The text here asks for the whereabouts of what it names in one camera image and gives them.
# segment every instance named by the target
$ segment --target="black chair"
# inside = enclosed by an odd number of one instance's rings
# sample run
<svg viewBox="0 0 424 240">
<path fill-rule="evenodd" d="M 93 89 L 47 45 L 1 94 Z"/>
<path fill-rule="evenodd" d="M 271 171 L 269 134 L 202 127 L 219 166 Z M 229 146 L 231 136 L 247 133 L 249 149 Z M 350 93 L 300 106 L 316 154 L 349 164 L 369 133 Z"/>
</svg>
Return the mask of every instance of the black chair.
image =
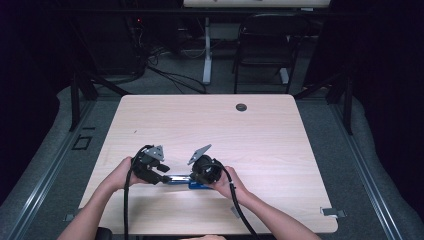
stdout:
<svg viewBox="0 0 424 240">
<path fill-rule="evenodd" d="M 299 45 L 309 31 L 309 21 L 299 15 L 255 14 L 249 16 L 240 25 L 238 47 L 234 59 L 234 93 L 237 93 L 239 66 L 289 68 L 289 80 L 285 93 L 289 92 L 296 65 Z"/>
</svg>

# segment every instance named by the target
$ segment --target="metal bar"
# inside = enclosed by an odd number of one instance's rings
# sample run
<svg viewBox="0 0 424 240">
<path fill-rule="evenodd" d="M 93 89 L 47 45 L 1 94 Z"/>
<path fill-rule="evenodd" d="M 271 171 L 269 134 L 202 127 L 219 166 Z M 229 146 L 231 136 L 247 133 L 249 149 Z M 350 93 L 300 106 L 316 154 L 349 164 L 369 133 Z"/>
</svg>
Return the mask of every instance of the metal bar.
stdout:
<svg viewBox="0 0 424 240">
<path fill-rule="evenodd" d="M 37 214 L 38 209 L 43 203 L 47 193 L 49 192 L 51 186 L 54 183 L 54 180 L 56 179 L 59 171 L 61 170 L 64 164 L 68 150 L 70 149 L 72 143 L 78 138 L 78 133 L 81 131 L 82 128 L 81 126 L 89 116 L 89 113 L 94 108 L 94 105 L 94 102 L 88 101 L 82 109 L 80 119 L 81 124 L 77 125 L 75 129 L 76 131 L 68 133 L 68 136 L 63 141 L 52 164 L 47 169 L 46 173 L 40 178 L 31 195 L 29 196 L 27 202 L 22 208 L 22 211 L 19 214 L 16 223 L 7 239 L 24 238 L 26 231 L 32 223 L 32 220 Z"/>
<path fill-rule="evenodd" d="M 83 15 L 118 15 L 118 16 L 178 16 L 178 17 L 219 17 L 219 16 L 248 16 L 254 13 L 278 13 L 293 15 L 301 14 L 313 18 L 358 20 L 369 16 L 367 13 L 355 12 L 327 12 L 327 11 L 300 11 L 293 8 L 183 8 L 183 9 L 72 9 L 51 8 L 47 12 L 61 16 L 83 16 Z"/>
<path fill-rule="evenodd" d="M 334 118 L 336 118 L 338 127 L 340 128 L 344 138 L 352 150 L 356 170 L 358 171 L 359 177 L 364 184 L 364 188 L 371 200 L 371 204 L 374 207 L 377 217 L 380 220 L 381 226 L 386 233 L 387 239 L 403 239 L 396 226 L 396 223 L 393 220 L 390 210 L 383 199 L 383 196 L 381 196 L 380 191 L 378 190 L 370 170 L 368 169 L 368 165 L 365 162 L 365 158 L 362 155 L 354 136 L 349 135 L 345 131 L 340 109 L 338 109 L 338 107 L 335 105 L 330 105 L 330 109 Z"/>
</svg>

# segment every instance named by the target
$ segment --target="metal gripper jaw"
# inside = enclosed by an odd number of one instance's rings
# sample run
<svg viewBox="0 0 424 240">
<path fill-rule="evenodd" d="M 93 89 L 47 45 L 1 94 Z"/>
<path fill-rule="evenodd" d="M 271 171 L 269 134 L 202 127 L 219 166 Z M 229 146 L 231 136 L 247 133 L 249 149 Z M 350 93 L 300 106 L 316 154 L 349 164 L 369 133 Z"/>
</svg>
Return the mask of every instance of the metal gripper jaw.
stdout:
<svg viewBox="0 0 424 240">
<path fill-rule="evenodd" d="M 134 174 L 151 184 L 156 185 L 158 182 L 167 183 L 169 177 L 161 176 L 157 172 L 153 171 L 153 168 L 156 168 L 161 172 L 168 172 L 169 167 L 161 162 L 165 161 L 165 155 L 163 153 L 163 147 L 161 145 L 155 146 L 146 146 L 144 150 L 137 153 L 133 158 L 133 172 Z"/>
</svg>

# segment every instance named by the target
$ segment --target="light wood tabletop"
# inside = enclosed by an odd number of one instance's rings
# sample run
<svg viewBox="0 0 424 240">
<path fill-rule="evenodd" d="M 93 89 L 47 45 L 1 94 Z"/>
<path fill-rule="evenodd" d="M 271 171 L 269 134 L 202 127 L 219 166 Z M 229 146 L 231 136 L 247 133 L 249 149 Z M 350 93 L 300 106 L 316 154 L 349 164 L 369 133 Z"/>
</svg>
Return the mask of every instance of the light wood tabletop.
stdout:
<svg viewBox="0 0 424 240">
<path fill-rule="evenodd" d="M 237 104 L 247 109 L 239 111 Z M 83 207 L 100 182 L 144 145 L 162 145 L 167 174 L 189 174 L 194 151 L 236 169 L 246 187 L 314 232 L 337 230 L 316 160 L 290 95 L 130 95 L 122 98 L 99 154 Z M 124 232 L 123 190 L 114 193 L 100 222 Z M 129 232 L 140 235 L 249 234 L 214 190 L 187 185 L 137 184 L 129 190 Z M 269 233 L 242 207 L 257 233 Z"/>
<path fill-rule="evenodd" d="M 201 8 L 327 8 L 330 0 L 184 0 L 185 7 Z"/>
</svg>

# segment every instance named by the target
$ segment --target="small black round object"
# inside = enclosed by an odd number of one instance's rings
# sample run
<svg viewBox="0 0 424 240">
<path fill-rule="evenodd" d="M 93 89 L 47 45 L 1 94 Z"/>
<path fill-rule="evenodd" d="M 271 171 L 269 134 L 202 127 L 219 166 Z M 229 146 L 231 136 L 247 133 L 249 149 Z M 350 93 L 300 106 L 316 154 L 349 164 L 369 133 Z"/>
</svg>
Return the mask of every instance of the small black round object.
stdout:
<svg viewBox="0 0 424 240">
<path fill-rule="evenodd" d="M 211 159 L 208 155 L 202 155 L 193 164 L 193 172 L 190 178 L 201 184 L 211 184 L 221 178 L 221 170 L 224 168 L 221 162 Z"/>
<path fill-rule="evenodd" d="M 244 103 L 239 103 L 236 105 L 236 109 L 240 112 L 244 112 L 247 110 L 247 106 Z"/>
</svg>

